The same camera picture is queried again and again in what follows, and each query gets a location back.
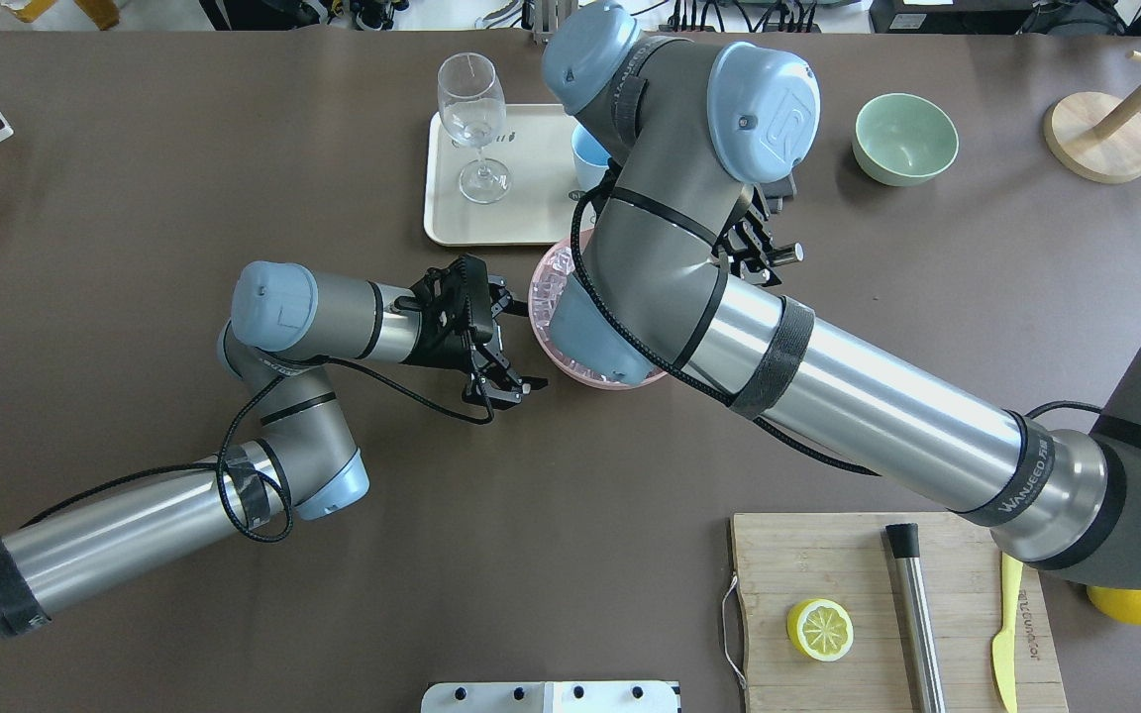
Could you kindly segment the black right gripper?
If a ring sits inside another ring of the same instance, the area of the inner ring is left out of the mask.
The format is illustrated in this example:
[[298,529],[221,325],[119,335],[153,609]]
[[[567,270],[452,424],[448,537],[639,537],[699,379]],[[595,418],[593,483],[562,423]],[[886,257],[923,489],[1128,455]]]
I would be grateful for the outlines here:
[[764,189],[758,184],[744,186],[733,212],[719,235],[719,261],[733,276],[756,287],[778,287],[780,269],[769,264],[769,251],[788,245],[774,238],[769,227],[772,213]]

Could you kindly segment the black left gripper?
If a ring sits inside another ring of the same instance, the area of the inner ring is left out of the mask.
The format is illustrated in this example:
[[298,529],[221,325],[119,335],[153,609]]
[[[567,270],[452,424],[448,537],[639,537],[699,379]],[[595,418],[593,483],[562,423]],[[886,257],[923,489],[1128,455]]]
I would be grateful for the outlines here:
[[420,316],[420,329],[403,364],[462,371],[469,378],[462,400],[489,410],[512,410],[548,387],[548,378],[517,373],[503,351],[489,347],[502,313],[521,319],[531,313],[504,278],[489,278],[482,258],[461,256],[448,266],[430,267],[408,290],[412,297],[402,306]]

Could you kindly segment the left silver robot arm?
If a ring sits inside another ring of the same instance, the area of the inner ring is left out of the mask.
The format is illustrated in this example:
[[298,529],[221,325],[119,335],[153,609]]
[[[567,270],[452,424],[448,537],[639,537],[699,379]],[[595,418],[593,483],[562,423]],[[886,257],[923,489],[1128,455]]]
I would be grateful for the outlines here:
[[474,426],[520,405],[548,382],[507,359],[503,313],[526,316],[527,306],[476,256],[430,267],[408,287],[250,262],[217,340],[218,360],[248,398],[216,448],[78,492],[0,536],[0,640],[230,534],[272,545],[300,520],[366,496],[331,365],[456,371],[463,402],[482,414],[438,412]]

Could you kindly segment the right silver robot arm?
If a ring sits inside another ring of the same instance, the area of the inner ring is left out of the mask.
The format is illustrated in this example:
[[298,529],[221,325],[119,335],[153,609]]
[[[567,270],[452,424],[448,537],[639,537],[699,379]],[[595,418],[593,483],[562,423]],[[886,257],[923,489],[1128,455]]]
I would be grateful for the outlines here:
[[570,14],[548,89],[615,159],[549,333],[636,384],[683,376],[988,528],[1002,551],[1083,585],[1141,588],[1141,348],[1089,434],[1049,432],[818,319],[730,270],[717,240],[744,191],[785,177],[818,130],[793,52],[648,37],[615,1]]

